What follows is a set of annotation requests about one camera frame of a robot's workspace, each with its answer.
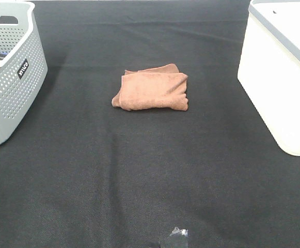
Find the white storage box grey rim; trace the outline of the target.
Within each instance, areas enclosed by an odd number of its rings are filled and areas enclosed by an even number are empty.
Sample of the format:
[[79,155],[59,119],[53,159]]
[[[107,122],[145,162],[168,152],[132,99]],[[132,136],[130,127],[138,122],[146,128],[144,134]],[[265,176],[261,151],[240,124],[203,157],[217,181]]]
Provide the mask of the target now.
[[251,1],[238,80],[278,146],[300,156],[300,1]]

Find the grey perforated plastic basket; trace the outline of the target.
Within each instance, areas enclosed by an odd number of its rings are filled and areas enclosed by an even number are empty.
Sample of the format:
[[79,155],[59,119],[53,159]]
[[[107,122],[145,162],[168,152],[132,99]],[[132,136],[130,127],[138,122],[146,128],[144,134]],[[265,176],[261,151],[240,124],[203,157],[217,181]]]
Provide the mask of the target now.
[[48,72],[34,16],[35,4],[0,1],[0,17],[17,23],[0,23],[0,145],[18,127],[35,100]]

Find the brown towel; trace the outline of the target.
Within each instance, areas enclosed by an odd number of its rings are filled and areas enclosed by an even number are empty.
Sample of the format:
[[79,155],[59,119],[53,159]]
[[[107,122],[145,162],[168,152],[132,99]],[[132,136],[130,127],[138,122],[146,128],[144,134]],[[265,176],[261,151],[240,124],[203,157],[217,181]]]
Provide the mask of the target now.
[[125,70],[112,106],[126,111],[151,108],[187,111],[187,79],[188,76],[175,64],[138,71]]

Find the black table mat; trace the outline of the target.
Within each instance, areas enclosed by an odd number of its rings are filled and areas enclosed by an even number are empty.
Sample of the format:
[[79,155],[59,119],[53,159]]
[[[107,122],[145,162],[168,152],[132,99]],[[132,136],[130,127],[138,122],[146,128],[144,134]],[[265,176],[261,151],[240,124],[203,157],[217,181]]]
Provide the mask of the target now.
[[[248,1],[36,1],[48,73],[0,146],[0,247],[300,247],[300,157],[237,79]],[[112,106],[175,64],[187,111]]]

